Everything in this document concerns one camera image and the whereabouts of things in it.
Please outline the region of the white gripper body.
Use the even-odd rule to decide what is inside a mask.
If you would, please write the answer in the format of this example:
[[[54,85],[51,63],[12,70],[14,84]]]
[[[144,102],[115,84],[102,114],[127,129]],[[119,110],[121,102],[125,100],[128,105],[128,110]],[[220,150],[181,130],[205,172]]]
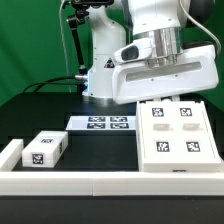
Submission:
[[[213,45],[185,49],[171,65],[151,67],[148,61],[115,67],[113,100],[127,104],[212,89],[219,82]]]

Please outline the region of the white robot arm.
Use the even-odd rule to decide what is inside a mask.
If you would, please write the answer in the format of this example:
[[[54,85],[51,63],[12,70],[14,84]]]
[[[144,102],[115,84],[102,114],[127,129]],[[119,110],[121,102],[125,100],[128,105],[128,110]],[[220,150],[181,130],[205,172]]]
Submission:
[[[82,95],[127,104],[212,89],[219,42],[183,43],[181,31],[211,15],[215,0],[71,0],[73,29],[89,21],[93,65]]]

